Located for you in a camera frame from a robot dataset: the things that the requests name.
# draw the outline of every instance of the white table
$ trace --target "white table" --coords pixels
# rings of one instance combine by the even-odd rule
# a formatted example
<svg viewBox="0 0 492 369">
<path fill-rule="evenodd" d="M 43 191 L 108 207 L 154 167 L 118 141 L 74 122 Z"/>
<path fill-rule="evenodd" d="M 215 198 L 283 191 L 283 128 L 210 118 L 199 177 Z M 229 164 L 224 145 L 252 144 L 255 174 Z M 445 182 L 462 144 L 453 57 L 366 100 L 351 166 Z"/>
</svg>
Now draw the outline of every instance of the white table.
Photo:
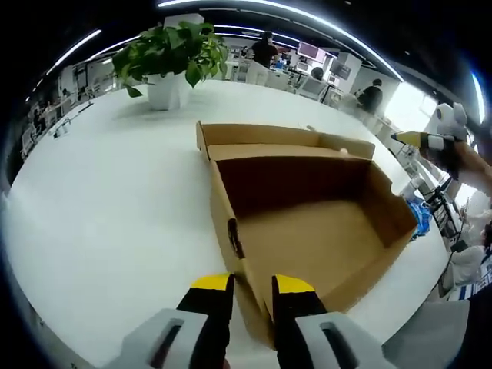
<svg viewBox="0 0 492 369">
<path fill-rule="evenodd" d="M 395 193 L 409 181 L 359 121 L 272 88 L 207 81 L 180 111 L 151 111 L 145 97 L 130 99 L 126 91 L 95 99 L 67 135 L 46 135 L 34 148 L 12 185 L 4 229 L 12 269 L 34 309 L 97 367 L 119 354 L 126 334 L 174 308 L 192 281 L 224 271 L 208 168 L 195 143 L 198 119 L 311 125 L 361 138 L 376 144 L 374 160 Z M 419 308 L 446 263 L 432 222 L 348 315 L 386 341 Z M 234 369 L 277 365 L 273 351 L 250 339 L 236 306 L 228 360 Z"/>
</svg>

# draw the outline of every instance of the cardboard box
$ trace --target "cardboard box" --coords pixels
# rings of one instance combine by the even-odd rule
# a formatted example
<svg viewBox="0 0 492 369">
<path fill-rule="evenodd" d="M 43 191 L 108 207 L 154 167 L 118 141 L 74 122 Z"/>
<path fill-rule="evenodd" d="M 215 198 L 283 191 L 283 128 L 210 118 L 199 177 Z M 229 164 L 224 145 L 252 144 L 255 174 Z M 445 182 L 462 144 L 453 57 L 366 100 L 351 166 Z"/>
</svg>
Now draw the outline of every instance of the cardboard box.
<svg viewBox="0 0 492 369">
<path fill-rule="evenodd" d="M 250 334 L 273 346 L 271 276 L 314 286 L 329 311 L 362 298 L 416 221 L 364 141 L 293 128 L 197 124 L 211 215 Z"/>
</svg>

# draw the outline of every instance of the ceiling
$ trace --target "ceiling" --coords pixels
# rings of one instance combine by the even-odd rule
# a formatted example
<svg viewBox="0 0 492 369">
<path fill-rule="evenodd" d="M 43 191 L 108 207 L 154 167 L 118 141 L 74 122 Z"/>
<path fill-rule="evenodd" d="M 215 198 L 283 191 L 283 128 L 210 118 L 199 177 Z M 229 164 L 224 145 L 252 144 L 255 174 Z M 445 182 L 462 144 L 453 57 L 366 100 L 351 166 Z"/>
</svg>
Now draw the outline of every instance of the ceiling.
<svg viewBox="0 0 492 369">
<path fill-rule="evenodd" d="M 444 1 L 400 0 L 274 0 L 313 13 L 340 26 L 371 46 L 386 60 L 394 61 L 443 85 L 470 108 L 476 108 L 476 94 L 470 69 L 480 79 L 486 95 L 492 92 L 486 48 L 479 35 L 487 24 L 489 5 L 448 5 Z M 101 29 L 102 33 L 83 45 L 65 63 L 72 64 L 116 42 L 135 36 L 162 21 L 166 15 L 196 12 L 199 8 L 241 8 L 241 11 L 201 10 L 214 24 L 242 25 L 285 33 L 319 47 L 349 48 L 372 61 L 384 74 L 393 74 L 357 43 L 338 32 L 290 12 L 246 2 L 202 2 L 158 9 L 157 0 L 138 0 L 130 5 L 110 0 L 83 2 L 53 1 L 11 3 L 10 24 L 22 28 L 4 30 L 8 62 L 8 83 L 12 101 L 23 103 L 43 73 L 80 39 Z M 269 13 L 284 19 L 253 12 Z M 322 32 L 336 41 L 320 35 Z M 431 93 L 434 88 L 399 70 L 403 77 Z M 56 71 L 50 77 L 55 78 Z"/>
</svg>

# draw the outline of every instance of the ceiling light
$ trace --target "ceiling light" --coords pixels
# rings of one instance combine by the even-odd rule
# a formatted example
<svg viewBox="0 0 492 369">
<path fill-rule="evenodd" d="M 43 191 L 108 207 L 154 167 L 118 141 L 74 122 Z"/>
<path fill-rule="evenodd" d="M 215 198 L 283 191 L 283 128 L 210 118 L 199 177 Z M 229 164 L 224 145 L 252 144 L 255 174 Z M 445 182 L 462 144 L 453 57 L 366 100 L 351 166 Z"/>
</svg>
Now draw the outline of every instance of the ceiling light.
<svg viewBox="0 0 492 369">
<path fill-rule="evenodd" d="M 244 29 L 247 31 L 255 31 L 255 32 L 264 32 L 263 29 L 257 29 L 257 28 L 250 28 L 250 27 L 241 27 L 239 25 L 214 25 L 215 28 L 236 28 L 236 29 Z M 286 36 L 282 35 L 281 33 L 275 33 L 272 32 L 274 36 L 278 37 L 283 37 L 283 38 L 288 38 L 289 40 L 296 41 L 296 42 L 301 42 L 300 40 L 297 40 L 296 38 L 293 38 L 291 36 Z"/>
<path fill-rule="evenodd" d="M 79 41 L 75 45 L 73 45 L 70 48 L 70 50 L 68 50 L 66 53 L 64 53 L 63 56 L 59 60 L 56 61 L 55 65 L 53 65 L 50 68 L 50 70 L 46 72 L 46 75 L 49 75 L 53 71 L 53 69 L 58 67 L 66 58 L 68 58 L 72 54 L 72 52 L 74 52 L 75 50 L 80 48 L 84 43 L 89 41 L 91 38 L 94 38 L 95 36 L 99 35 L 100 33 L 101 33 L 101 30 L 98 29 L 97 31 L 92 32 L 89 36 L 86 36 L 81 41 Z"/>
<path fill-rule="evenodd" d="M 126 44 L 127 42 L 130 42 L 130 41 L 136 40 L 136 39 L 137 39 L 137 38 L 139 38 L 139 37 L 140 37 L 140 35 L 135 36 L 135 37 L 132 37 L 132 38 L 128 38 L 128 39 L 126 39 L 126 40 L 124 40 L 124 41 L 119 42 L 118 44 L 114 44 L 113 46 L 110 46 L 110 47 L 108 47 L 108 48 L 105 48 L 104 50 L 101 50 L 100 52 L 95 53 L 93 56 L 91 56 L 91 57 L 89 58 L 89 60 L 92 60 L 92 59 L 94 59 L 94 58 L 97 58 L 100 54 L 104 54 L 105 52 L 108 52 L 108 51 L 109 51 L 109 50 L 111 50 L 112 48 L 116 48 L 116 47 L 118 47 L 119 45 L 123 45 L 123 44 Z"/>
<path fill-rule="evenodd" d="M 482 123 L 485 119 L 485 101 L 484 95 L 482 94 L 482 87 L 480 83 L 478 83 L 478 79 L 475 74 L 471 74 L 471 77 L 474 79 L 475 91 L 477 92 L 477 100 L 478 100 L 478 115 L 480 117 L 480 123 Z"/>
<path fill-rule="evenodd" d="M 224 32 L 215 32 L 216 35 L 220 35 L 220 36 L 232 36 L 232 37 L 244 37 L 244 38 L 254 38 L 256 40 L 261 40 L 261 37 L 258 37 L 258 36 L 253 36 L 253 35 L 241 35 L 239 33 L 224 33 Z M 282 46 L 286 46 L 288 48 L 293 48 L 294 50 L 297 50 L 298 47 L 297 46 L 292 46 L 292 45 L 289 45 L 289 44 L 285 44 L 283 42 L 279 42 L 279 41 L 273 41 L 274 44 L 278 44 L 278 45 L 282 45 Z"/>
<path fill-rule="evenodd" d="M 201 0 L 171 0 L 169 2 L 162 2 L 158 4 L 159 8 L 164 8 L 167 6 L 173 6 L 173 5 L 179 5 L 179 4 L 184 4 L 188 2 L 199 2 Z M 278 4 L 277 2 L 269 2 L 267 0 L 228 0 L 227 2 L 252 2 L 255 4 L 262 4 L 262 5 L 267 5 L 267 6 L 273 6 L 275 8 L 280 8 L 283 10 L 286 10 L 288 12 L 293 12 L 299 15 L 303 15 L 304 17 L 310 18 L 318 23 L 321 23 L 322 25 L 327 26 L 328 28 L 333 29 L 334 31 L 337 31 L 344 35 L 345 37 L 349 38 L 356 44 L 360 45 L 363 49 L 365 49 L 367 52 L 369 52 L 371 55 L 373 55 L 379 62 L 381 62 L 386 68 L 388 68 L 400 81 L 404 81 L 403 77 L 386 61 L 384 60 L 378 53 L 376 53 L 375 50 L 370 48 L 368 45 L 364 44 L 361 40 L 353 36 L 352 34 L 348 33 L 344 29 L 338 27 L 337 25 L 334 25 L 333 23 L 330 23 L 329 21 L 326 21 L 320 17 L 317 17 L 316 15 L 313 15 L 311 13 L 305 12 L 304 10 L 300 10 L 298 8 L 294 8 L 292 6 L 288 5 L 283 5 L 283 4 Z"/>
</svg>

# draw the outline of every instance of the box flap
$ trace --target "box flap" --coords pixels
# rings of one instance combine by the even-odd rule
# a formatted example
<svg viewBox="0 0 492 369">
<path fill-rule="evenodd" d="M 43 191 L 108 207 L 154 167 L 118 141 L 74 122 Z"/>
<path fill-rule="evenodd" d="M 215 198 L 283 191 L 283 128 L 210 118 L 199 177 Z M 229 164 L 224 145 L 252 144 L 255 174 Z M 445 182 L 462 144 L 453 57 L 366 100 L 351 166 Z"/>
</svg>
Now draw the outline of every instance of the box flap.
<svg viewBox="0 0 492 369">
<path fill-rule="evenodd" d="M 374 153 L 374 145 L 370 142 L 338 135 L 269 125 L 203 125 L 200 121 L 197 123 L 197 145 L 206 160 L 216 161 L 252 156 L 372 159 Z M 346 154 L 341 155 L 342 148 L 347 150 Z"/>
</svg>

